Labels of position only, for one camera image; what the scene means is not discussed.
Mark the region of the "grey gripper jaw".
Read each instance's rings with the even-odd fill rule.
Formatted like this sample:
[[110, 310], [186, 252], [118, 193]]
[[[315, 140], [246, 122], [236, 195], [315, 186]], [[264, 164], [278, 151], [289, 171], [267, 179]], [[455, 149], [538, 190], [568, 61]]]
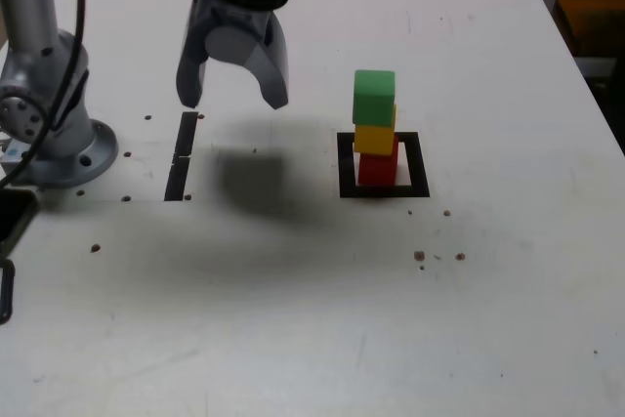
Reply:
[[211, 59], [248, 70], [273, 109], [289, 103], [289, 67], [285, 35], [274, 13], [227, 15], [205, 39]]

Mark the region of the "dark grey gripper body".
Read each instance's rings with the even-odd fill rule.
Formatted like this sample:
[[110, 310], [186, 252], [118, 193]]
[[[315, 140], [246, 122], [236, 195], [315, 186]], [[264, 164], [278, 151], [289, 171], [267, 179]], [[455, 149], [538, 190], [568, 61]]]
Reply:
[[198, 41], [213, 26], [230, 25], [249, 30], [264, 44], [274, 40], [272, 11], [248, 10], [225, 0], [191, 0], [187, 40]]

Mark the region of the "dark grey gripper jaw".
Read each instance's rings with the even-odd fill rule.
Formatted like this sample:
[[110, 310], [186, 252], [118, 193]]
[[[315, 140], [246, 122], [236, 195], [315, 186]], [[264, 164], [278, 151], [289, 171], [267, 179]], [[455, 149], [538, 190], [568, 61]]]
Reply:
[[206, 32], [190, 27], [182, 49], [176, 75], [176, 88], [183, 106], [196, 108], [202, 96], [204, 69], [209, 55], [205, 47]]

